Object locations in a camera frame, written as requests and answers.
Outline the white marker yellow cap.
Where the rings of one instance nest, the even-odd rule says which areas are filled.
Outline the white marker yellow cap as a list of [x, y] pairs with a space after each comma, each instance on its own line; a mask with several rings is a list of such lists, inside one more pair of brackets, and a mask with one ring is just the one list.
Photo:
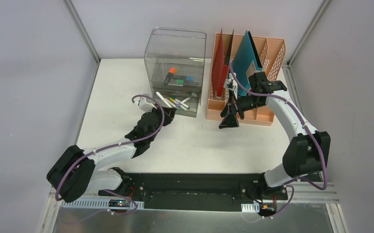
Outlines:
[[181, 109], [182, 107], [181, 107], [181, 104], [180, 103], [178, 103], [176, 100], [174, 100], [173, 98], [170, 98], [169, 99], [173, 104], [174, 104], [174, 106], [176, 107], [176, 108], [178, 108], [178, 109]]

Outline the thin white pen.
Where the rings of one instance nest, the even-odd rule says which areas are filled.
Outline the thin white pen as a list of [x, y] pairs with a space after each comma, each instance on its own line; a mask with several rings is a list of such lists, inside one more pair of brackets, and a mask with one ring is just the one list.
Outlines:
[[168, 102], [167, 100], [166, 100], [166, 98], [160, 93], [160, 92], [155, 92], [155, 94], [163, 101], [163, 103], [167, 106], [167, 107], [169, 107], [169, 108], [172, 108], [173, 106], [170, 104], [170, 102]]

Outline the black highlighter orange cap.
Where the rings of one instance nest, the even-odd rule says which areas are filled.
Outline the black highlighter orange cap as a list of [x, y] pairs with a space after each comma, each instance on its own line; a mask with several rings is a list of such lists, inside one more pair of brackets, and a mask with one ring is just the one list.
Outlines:
[[164, 79], [164, 83], [168, 83], [174, 76], [174, 74], [176, 73], [176, 69], [174, 67], [171, 67]]

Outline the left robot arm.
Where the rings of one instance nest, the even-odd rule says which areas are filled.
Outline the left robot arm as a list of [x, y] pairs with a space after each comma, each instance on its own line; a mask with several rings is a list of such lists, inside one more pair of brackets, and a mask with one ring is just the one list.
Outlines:
[[136, 126], [123, 138], [101, 148], [80, 149], [68, 147], [46, 175], [47, 181], [67, 203], [84, 193], [97, 193], [108, 189], [117, 196], [128, 193], [129, 179], [125, 172], [112, 165], [121, 160], [133, 159], [150, 148], [159, 128], [170, 124], [175, 108], [158, 106], [142, 114]]

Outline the black highlighter blue cap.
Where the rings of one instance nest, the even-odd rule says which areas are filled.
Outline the black highlighter blue cap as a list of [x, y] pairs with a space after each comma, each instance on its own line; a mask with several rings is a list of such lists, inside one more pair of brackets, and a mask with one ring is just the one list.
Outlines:
[[193, 82], [195, 79], [192, 76], [182, 76], [182, 75], [174, 75], [173, 79], [175, 80], [184, 80], [184, 81], [189, 81]]

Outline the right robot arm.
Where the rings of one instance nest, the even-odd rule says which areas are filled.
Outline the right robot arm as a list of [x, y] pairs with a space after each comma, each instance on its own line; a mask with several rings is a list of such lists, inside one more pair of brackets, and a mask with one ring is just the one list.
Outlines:
[[228, 75], [224, 89], [229, 92], [229, 98], [220, 114], [219, 128], [236, 128], [246, 111], [267, 106], [278, 118], [290, 141], [281, 164], [261, 175], [256, 186], [258, 196], [268, 199], [275, 194], [276, 187], [297, 180], [325, 190], [328, 186], [329, 134], [309, 124], [291, 100], [283, 82], [268, 81], [263, 72], [254, 73], [250, 78], [251, 89], [245, 89], [247, 95], [240, 98], [238, 89], [242, 84], [234, 72]]

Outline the peach plastic file rack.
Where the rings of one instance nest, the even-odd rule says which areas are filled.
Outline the peach plastic file rack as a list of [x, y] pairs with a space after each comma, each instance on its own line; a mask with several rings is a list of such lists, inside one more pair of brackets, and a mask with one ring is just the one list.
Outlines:
[[[228, 47], [230, 44], [232, 44], [230, 57], [233, 58], [239, 48], [243, 37], [243, 35], [216, 33], [214, 36], [214, 44], [211, 56], [212, 59], [217, 60], [220, 58], [220, 56], [216, 54], [219, 51], [217, 47], [220, 44], [223, 45], [224, 55], [227, 54]], [[268, 80], [278, 80], [278, 74], [281, 70], [286, 55], [285, 40], [282, 38], [261, 36], [253, 36], [252, 38], [262, 62], [262, 71], [265, 72]], [[220, 114], [227, 103], [228, 93], [224, 92], [220, 97], [213, 94], [211, 77], [213, 64], [214, 61], [211, 62], [210, 74], [208, 78], [209, 91], [205, 117], [207, 120], [215, 120], [220, 122], [222, 120]], [[262, 126], [271, 126], [274, 122], [275, 117], [274, 113], [266, 106], [246, 111], [244, 113], [244, 116], [245, 118], [243, 120], [238, 120], [239, 123]]]

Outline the clear grey drawer organizer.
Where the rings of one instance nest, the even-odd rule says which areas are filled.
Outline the clear grey drawer organizer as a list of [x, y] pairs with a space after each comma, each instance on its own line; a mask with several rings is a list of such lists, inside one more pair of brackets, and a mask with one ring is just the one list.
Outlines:
[[156, 27], [144, 62], [152, 96], [176, 114], [196, 117], [201, 104], [207, 34], [201, 30]]

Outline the red folder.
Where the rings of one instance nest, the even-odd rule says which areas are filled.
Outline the red folder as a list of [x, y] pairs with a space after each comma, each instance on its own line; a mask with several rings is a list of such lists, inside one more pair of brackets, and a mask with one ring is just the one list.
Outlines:
[[218, 42], [215, 43], [214, 56], [212, 58], [211, 70], [211, 87], [213, 90], [213, 97], [222, 97], [224, 92], [224, 83], [228, 75], [228, 63], [231, 57], [232, 42], [234, 37], [234, 30], [229, 36], [229, 43], [227, 51], [224, 52], [223, 32], [219, 33]]

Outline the black highlighter green cap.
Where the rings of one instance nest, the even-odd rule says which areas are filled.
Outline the black highlighter green cap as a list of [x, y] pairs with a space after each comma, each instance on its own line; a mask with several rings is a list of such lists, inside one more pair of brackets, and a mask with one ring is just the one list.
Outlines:
[[168, 85], [173, 85], [173, 86], [183, 86], [184, 85], [184, 80], [171, 79], [167, 84]]

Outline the teal blue folder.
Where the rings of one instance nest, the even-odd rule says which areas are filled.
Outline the teal blue folder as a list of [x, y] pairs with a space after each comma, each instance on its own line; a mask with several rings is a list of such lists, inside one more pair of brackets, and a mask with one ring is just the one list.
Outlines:
[[246, 31], [233, 59], [233, 70], [238, 81], [250, 90], [249, 77], [262, 70], [262, 64], [250, 31]]

